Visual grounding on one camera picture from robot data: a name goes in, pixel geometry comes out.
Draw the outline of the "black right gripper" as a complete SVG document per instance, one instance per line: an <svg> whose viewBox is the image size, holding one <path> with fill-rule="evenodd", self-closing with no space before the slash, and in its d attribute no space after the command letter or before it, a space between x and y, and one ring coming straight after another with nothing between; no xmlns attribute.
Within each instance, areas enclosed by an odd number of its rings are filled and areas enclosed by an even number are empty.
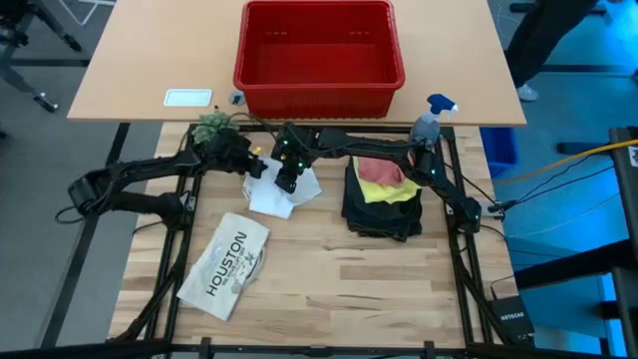
<svg viewBox="0 0 638 359"><path fill-rule="evenodd" d="M297 186L298 173L309 169L318 159L311 148L313 135L309 130L294 124L283 125L276 136L272 158L283 164L276 175L276 185L284 192L293 194Z"/></svg>

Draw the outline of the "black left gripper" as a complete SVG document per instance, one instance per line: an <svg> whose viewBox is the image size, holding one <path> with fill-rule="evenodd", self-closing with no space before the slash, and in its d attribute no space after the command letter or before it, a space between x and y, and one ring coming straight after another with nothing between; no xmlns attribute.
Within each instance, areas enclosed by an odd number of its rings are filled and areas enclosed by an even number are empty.
<svg viewBox="0 0 638 359"><path fill-rule="evenodd" d="M253 154L251 141L238 131L220 130L211 141L211 168L213 170L250 170L250 176L260 179L268 165Z"/></svg>

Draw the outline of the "white garment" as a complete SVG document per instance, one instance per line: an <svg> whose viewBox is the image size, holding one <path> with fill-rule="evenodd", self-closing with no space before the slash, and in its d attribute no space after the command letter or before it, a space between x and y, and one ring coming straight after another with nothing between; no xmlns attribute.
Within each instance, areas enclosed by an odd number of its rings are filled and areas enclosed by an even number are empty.
<svg viewBox="0 0 638 359"><path fill-rule="evenodd" d="M260 157L267 165L260 179L246 176L243 194L250 211L288 219L294 208L318 196L322 189L311 169L306 169L296 181L294 193L287 193L275 184L282 163L268 157Z"/></svg>

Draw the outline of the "black garment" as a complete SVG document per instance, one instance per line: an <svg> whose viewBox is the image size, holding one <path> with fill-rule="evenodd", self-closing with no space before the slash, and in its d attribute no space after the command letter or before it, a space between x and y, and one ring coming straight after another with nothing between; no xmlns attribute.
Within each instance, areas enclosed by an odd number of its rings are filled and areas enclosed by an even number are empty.
<svg viewBox="0 0 638 359"><path fill-rule="evenodd" d="M408 216L420 215L421 194L418 188L415 194L407 200L394 203L378 201L365 203L362 189L355 175L354 162L349 160L345 169L345 187L341 214L345 218L359 218L364 220L399 220Z"/></svg>

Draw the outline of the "pink cloth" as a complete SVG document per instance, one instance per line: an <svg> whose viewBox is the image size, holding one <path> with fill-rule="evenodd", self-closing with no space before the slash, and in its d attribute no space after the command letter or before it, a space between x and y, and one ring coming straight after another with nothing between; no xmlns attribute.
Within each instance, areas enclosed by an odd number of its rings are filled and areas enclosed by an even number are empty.
<svg viewBox="0 0 638 359"><path fill-rule="evenodd" d="M390 161L357 158L357 163L357 175L360 180L391 186L402 185L406 180L401 169Z"/></svg>

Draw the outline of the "yellow-green shirt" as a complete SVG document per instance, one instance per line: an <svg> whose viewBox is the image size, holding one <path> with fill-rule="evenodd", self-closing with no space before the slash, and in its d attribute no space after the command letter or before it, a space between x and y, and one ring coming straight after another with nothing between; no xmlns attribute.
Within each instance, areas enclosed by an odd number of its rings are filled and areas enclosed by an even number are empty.
<svg viewBox="0 0 638 359"><path fill-rule="evenodd" d="M382 185L363 181L359 179L357 175L357 158L360 157L353 157L355 175L362 189L365 203L378 201L394 203L399 200L407 200L415 194L418 188L421 189L418 184L407 178L405 182L399 186Z"/></svg>

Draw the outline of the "green succulent plant in pot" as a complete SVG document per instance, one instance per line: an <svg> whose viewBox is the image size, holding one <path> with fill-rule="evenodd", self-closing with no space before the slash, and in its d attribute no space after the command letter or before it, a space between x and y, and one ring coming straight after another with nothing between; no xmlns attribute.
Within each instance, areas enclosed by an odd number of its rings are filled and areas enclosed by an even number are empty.
<svg viewBox="0 0 638 359"><path fill-rule="evenodd" d="M200 115L199 122L191 130L192 141L198 145L211 141L221 130L239 130L239 124L232 118L232 115L215 111L209 115Z"/></svg>

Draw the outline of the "white paper card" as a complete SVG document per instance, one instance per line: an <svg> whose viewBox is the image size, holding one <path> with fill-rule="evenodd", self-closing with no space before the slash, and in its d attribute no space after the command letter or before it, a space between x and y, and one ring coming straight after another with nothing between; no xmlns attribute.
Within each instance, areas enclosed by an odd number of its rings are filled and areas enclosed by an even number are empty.
<svg viewBox="0 0 638 359"><path fill-rule="evenodd" d="M211 89L168 89L163 105L165 107L205 108L210 105Z"/></svg>

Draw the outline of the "white Houston tote bag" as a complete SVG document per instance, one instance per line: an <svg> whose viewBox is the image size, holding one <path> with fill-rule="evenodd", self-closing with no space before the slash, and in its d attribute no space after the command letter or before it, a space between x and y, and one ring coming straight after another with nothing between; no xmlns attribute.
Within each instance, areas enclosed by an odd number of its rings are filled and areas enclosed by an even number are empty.
<svg viewBox="0 0 638 359"><path fill-rule="evenodd" d="M226 213L177 297L222 321L228 320L244 287L263 264L268 235L269 229L257 221Z"/></svg>

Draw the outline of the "blue spray bottle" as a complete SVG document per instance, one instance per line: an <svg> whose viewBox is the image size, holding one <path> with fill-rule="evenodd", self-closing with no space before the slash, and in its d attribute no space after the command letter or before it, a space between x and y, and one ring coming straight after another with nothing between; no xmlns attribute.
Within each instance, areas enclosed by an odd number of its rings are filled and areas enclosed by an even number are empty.
<svg viewBox="0 0 638 359"><path fill-rule="evenodd" d="M439 116L443 112L456 112L458 105L442 94L429 95L427 102L430 107L414 122L409 134L409 143L430 151L440 138Z"/></svg>

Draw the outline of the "black table leg bar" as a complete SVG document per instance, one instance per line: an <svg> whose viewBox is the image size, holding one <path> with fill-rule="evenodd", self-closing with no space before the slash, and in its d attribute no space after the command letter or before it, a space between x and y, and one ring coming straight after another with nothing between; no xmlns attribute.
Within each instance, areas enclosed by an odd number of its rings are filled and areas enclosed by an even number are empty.
<svg viewBox="0 0 638 359"><path fill-rule="evenodd" d="M61 280L54 292L36 340L39 348L53 348L58 342L98 222L99 218L96 215L89 215L79 221L80 226L71 254L64 267Z"/></svg>

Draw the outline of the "blue bin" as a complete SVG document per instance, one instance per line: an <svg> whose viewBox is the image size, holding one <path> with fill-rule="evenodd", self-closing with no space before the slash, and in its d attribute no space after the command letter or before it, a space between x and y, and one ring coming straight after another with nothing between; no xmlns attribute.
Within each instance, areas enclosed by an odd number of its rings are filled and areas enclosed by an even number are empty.
<svg viewBox="0 0 638 359"><path fill-rule="evenodd" d="M519 164L514 128L479 129L488 169L493 179L502 177Z"/></svg>

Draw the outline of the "black Netgear router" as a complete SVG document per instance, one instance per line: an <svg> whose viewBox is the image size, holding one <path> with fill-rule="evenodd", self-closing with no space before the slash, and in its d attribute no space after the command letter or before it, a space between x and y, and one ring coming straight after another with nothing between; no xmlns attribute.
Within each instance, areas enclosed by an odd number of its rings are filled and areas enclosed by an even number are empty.
<svg viewBox="0 0 638 359"><path fill-rule="evenodd" d="M525 345L534 346L533 325L520 296L495 299L490 305L508 334Z"/></svg>

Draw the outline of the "black desk foot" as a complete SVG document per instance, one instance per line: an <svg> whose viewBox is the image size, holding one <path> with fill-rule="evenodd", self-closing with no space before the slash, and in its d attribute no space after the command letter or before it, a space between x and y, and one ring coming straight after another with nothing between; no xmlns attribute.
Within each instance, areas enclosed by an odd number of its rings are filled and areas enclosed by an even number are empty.
<svg viewBox="0 0 638 359"><path fill-rule="evenodd" d="M511 13L528 13L534 7L533 3L513 2L509 5L508 9ZM607 13L607 8L604 5L595 5L589 10L589 15L604 16Z"/></svg>

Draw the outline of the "person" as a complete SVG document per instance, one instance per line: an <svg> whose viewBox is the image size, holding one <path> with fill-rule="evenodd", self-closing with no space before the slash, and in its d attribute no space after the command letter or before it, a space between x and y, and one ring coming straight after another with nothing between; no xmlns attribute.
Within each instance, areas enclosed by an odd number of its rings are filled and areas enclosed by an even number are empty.
<svg viewBox="0 0 638 359"><path fill-rule="evenodd" d="M535 77L559 41L580 24L598 0L534 0L516 28L505 59L518 98L534 102L538 93L527 82Z"/></svg>

